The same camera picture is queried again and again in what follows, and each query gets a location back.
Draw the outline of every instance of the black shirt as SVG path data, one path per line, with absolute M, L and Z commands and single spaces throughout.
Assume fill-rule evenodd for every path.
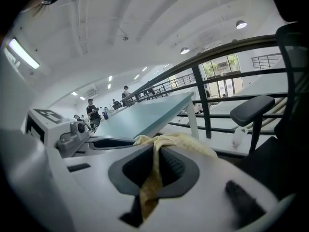
M 94 105 L 92 106 L 87 106 L 87 114 L 92 112 L 92 109 L 97 109 Z M 96 118 L 100 118 L 100 115 L 98 114 L 98 112 L 96 111 L 94 114 L 90 115 L 90 119 L 94 120 Z

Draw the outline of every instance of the white ceiling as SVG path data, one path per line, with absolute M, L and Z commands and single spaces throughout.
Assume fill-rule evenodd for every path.
M 272 0 L 59 0 L 37 16 L 22 13 L 10 36 L 40 63 L 31 86 L 37 104 L 49 106 L 93 82 L 107 92 L 110 75 L 112 88 L 123 86 L 144 66 L 252 37 L 273 9 Z M 238 20 L 248 26 L 236 29 Z M 180 55 L 182 47 L 191 52 Z

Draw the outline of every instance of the light blue tabletop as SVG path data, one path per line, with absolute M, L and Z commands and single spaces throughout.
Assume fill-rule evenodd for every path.
M 192 96 L 189 92 L 136 103 L 102 121 L 94 136 L 154 136 L 191 102 Z

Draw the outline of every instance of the chair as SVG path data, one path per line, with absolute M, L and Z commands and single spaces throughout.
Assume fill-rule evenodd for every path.
M 288 98 L 282 119 L 275 127 L 276 137 L 255 149 L 261 116 L 273 99 L 260 96 L 231 111 L 239 125 L 253 122 L 250 153 L 237 166 L 268 187 L 278 199 L 299 190 L 306 179 L 309 116 L 309 35 L 305 25 L 293 23 L 279 28 L 276 39 L 286 66 Z
M 120 107 L 122 107 L 122 105 L 118 102 L 118 103 L 116 103 L 114 106 L 112 106 L 113 107 L 113 109 L 115 109 L 115 110 L 117 110 L 117 109 L 119 109 Z

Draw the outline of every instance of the desk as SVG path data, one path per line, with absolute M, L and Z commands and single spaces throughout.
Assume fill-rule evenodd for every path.
M 198 139 L 192 96 L 193 92 L 189 92 L 136 103 L 103 121 L 94 136 L 136 138 L 139 135 L 147 135 L 153 137 L 186 108 L 192 136 Z

